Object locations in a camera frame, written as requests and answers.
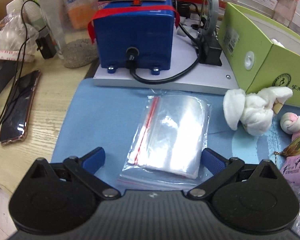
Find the clear zip bags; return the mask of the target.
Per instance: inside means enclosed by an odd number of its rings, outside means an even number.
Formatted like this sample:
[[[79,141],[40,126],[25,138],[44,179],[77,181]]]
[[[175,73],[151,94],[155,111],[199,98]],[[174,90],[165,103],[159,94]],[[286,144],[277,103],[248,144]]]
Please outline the clear zip bags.
[[[196,94],[148,94],[119,183],[126,189],[183,191],[200,184],[211,110],[211,102]]]

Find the white cloth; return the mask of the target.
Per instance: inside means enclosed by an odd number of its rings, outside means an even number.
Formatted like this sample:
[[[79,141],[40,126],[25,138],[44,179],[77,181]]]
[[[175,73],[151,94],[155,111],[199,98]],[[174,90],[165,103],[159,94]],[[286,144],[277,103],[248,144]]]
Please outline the white cloth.
[[[223,99],[226,123],[233,131],[241,123],[249,135],[261,136],[292,95],[293,91],[288,87],[268,87],[250,94],[242,89],[230,89]]]

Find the pink printed tissue pack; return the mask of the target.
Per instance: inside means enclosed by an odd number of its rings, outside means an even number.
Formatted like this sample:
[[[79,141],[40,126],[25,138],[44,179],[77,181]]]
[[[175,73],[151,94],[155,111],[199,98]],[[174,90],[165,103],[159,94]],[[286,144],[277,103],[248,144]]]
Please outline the pink printed tissue pack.
[[[287,157],[280,171],[287,181],[300,186],[300,155]]]

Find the blue printed table mat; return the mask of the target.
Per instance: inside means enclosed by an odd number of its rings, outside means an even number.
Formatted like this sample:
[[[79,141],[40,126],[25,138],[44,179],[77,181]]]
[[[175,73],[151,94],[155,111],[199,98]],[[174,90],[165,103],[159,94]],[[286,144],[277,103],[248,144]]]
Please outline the blue printed table mat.
[[[81,157],[102,147],[106,162],[96,176],[125,191],[119,175],[152,94],[151,89],[97,87],[92,79],[81,81],[62,124],[52,161],[60,163],[67,157]],[[291,137],[281,129],[280,116],[273,119],[266,134],[252,137],[241,127],[236,131],[228,127],[221,95],[197,94],[197,97],[212,108],[207,133],[209,148],[226,158],[239,157],[248,164],[270,159],[278,167],[283,165],[285,160],[274,152],[286,148]]]

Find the smartphone pink case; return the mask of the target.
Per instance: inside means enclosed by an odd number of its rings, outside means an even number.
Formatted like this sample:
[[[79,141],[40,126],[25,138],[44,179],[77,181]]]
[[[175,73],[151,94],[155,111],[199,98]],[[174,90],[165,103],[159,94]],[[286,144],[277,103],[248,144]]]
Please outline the smartphone pink case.
[[[0,144],[25,140],[40,70],[22,76],[13,87],[0,130]]]

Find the pink white sock ball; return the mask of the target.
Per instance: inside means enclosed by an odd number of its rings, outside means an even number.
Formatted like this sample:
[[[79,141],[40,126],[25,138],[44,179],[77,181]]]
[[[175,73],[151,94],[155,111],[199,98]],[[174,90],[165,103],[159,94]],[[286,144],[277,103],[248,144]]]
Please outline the pink white sock ball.
[[[280,119],[281,129],[292,136],[292,141],[300,136],[300,116],[287,112]]]

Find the metal lever stand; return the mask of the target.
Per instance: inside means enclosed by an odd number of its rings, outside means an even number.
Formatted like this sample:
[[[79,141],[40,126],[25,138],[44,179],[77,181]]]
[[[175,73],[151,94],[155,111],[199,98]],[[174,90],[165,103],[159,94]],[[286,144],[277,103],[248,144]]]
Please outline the metal lever stand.
[[[203,49],[204,41],[207,36],[213,36],[218,20],[219,1],[218,0],[203,0],[200,13],[199,26],[202,22],[202,16],[205,15],[206,22],[203,29],[198,29],[196,40],[199,42],[200,49]]]

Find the green cardboard box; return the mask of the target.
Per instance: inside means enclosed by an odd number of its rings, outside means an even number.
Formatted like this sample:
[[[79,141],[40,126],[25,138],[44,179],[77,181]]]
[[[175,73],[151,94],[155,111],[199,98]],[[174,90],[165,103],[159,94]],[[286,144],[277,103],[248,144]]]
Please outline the green cardboard box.
[[[218,42],[239,88],[256,93],[288,87],[287,104],[300,107],[300,35],[245,7],[228,3]]]

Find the blue machine box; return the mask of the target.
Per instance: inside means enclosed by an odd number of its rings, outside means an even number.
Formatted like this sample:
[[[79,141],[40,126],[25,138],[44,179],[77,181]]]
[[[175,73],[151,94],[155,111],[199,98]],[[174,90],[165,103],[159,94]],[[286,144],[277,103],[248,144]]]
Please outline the blue machine box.
[[[109,74],[132,66],[158,75],[170,69],[179,21],[172,0],[110,2],[95,12],[88,34]]]

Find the clear jar with sand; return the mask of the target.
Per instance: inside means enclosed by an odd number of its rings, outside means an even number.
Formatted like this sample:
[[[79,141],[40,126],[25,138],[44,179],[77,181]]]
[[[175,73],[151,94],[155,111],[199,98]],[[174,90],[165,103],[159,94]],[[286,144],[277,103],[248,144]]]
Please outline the clear jar with sand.
[[[87,26],[97,10],[97,0],[38,0],[44,20],[66,68],[79,68],[98,58]]]

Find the pink clear bottle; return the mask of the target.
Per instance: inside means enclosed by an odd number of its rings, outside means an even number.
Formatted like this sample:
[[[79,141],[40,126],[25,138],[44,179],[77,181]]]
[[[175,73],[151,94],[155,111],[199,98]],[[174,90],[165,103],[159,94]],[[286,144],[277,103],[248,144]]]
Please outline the pink clear bottle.
[[[288,27],[292,22],[299,0],[278,0],[272,19]]]

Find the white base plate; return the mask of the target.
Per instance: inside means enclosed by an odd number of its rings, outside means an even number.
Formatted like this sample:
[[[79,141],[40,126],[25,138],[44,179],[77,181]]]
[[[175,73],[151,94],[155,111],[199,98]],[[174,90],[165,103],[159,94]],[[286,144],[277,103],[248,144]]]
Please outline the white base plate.
[[[196,59],[195,49],[191,40],[181,36],[174,29],[172,43],[172,57],[170,70],[163,70],[159,75],[152,75],[149,69],[138,69],[138,76],[148,80],[165,79],[185,70]],[[118,69],[114,74],[107,73],[107,70],[98,67],[93,82],[96,86],[108,87],[134,87],[134,88],[155,88],[181,90],[187,92],[207,93],[223,95],[229,89],[237,89],[238,84],[232,68],[222,53],[220,56],[221,66],[209,64],[197,64],[194,70],[177,81],[161,85],[146,85],[132,78],[126,68]]]

